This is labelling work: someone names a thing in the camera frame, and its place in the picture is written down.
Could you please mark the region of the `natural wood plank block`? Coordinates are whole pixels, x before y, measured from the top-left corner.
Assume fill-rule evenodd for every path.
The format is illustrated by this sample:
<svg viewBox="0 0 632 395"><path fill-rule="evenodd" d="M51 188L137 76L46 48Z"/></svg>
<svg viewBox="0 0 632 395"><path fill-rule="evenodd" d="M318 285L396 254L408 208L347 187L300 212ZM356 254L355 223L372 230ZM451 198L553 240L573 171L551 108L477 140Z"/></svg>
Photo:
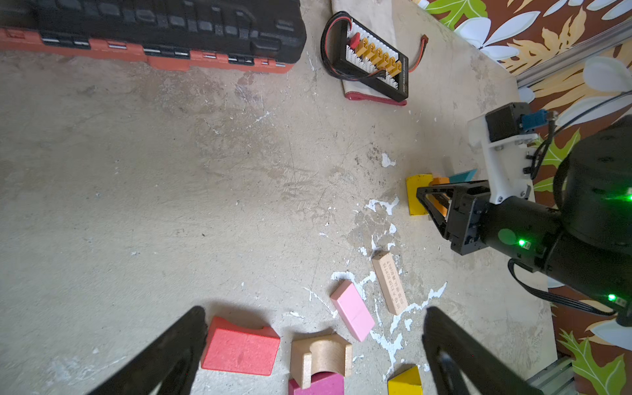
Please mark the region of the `natural wood plank block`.
<svg viewBox="0 0 632 395"><path fill-rule="evenodd" d="M400 315L409 303L393 255L388 251L378 251L372 257L372 263L388 311Z"/></svg>

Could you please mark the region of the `natural wood arch block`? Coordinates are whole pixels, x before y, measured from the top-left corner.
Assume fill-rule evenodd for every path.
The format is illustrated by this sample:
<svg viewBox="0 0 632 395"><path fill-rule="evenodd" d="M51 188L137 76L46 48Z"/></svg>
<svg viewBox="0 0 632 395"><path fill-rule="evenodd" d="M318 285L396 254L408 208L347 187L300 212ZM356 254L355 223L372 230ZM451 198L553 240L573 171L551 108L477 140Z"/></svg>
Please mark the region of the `natural wood arch block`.
<svg viewBox="0 0 632 395"><path fill-rule="evenodd" d="M295 340L291 344L291 378L301 389L310 388L312 376L335 373L352 375L352 344L337 333Z"/></svg>

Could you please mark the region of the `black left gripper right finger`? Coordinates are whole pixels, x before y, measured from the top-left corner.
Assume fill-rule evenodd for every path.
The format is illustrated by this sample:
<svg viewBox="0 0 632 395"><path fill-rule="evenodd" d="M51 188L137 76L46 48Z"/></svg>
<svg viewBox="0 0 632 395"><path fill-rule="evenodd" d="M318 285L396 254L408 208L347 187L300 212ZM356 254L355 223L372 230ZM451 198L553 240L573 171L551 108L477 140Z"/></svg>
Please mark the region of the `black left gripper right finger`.
<svg viewBox="0 0 632 395"><path fill-rule="evenodd" d="M429 307L422 343L439 394L469 394L467 377L481 394L541 394L492 355L437 307Z"/></svg>

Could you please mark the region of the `light pink wood block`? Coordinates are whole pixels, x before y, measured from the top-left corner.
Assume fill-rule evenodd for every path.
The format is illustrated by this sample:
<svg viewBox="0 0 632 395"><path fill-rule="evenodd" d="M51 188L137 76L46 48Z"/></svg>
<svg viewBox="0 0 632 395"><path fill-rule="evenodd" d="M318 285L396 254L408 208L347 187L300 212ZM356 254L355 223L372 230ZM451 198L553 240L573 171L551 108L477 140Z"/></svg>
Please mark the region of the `light pink wood block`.
<svg viewBox="0 0 632 395"><path fill-rule="evenodd" d="M352 281L341 281L330 296L352 337L363 342L375 327L375 321Z"/></svg>

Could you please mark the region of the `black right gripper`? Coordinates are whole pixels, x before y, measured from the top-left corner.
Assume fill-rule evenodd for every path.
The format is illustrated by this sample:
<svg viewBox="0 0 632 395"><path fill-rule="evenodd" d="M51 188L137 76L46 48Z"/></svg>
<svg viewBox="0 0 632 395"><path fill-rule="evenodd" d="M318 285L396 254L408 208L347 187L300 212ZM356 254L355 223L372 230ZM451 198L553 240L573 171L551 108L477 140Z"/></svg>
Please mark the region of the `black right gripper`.
<svg viewBox="0 0 632 395"><path fill-rule="evenodd" d="M489 211L487 180L419 187L416 198L439 232L446 232L451 249L467 255L487 247L482 241L483 217Z"/></svg>

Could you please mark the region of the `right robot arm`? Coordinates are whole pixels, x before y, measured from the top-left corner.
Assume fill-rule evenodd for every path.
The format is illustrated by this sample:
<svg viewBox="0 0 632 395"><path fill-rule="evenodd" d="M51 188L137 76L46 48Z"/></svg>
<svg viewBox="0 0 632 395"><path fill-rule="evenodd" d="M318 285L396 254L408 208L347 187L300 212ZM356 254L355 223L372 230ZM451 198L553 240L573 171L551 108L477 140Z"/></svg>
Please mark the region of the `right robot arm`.
<svg viewBox="0 0 632 395"><path fill-rule="evenodd" d="M587 296L531 288L544 301L631 324L631 118L577 143L556 171L554 207L522 197L490 201L488 181L419 188L417 200L452 250L485 248Z"/></svg>

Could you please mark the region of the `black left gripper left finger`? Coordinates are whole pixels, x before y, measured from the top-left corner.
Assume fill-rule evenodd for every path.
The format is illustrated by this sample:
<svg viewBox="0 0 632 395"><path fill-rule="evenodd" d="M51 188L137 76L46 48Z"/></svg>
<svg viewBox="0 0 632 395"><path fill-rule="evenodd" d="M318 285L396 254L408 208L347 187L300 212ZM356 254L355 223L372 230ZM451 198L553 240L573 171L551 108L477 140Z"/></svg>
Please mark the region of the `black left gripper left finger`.
<svg viewBox="0 0 632 395"><path fill-rule="evenodd" d="M207 339L206 312L194 306L92 394L189 394Z"/></svg>

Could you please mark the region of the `teal wood block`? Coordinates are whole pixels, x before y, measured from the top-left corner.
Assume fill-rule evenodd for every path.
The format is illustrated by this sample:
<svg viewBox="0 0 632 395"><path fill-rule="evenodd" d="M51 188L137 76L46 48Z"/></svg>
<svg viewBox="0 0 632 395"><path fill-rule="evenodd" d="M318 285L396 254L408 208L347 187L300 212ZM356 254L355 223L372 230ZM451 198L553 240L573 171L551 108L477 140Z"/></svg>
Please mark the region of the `teal wood block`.
<svg viewBox="0 0 632 395"><path fill-rule="evenodd" d="M449 182L451 184L459 184L474 181L477 172L478 169L473 169L470 171L464 171L458 174L454 174L452 176L449 176Z"/></svg>

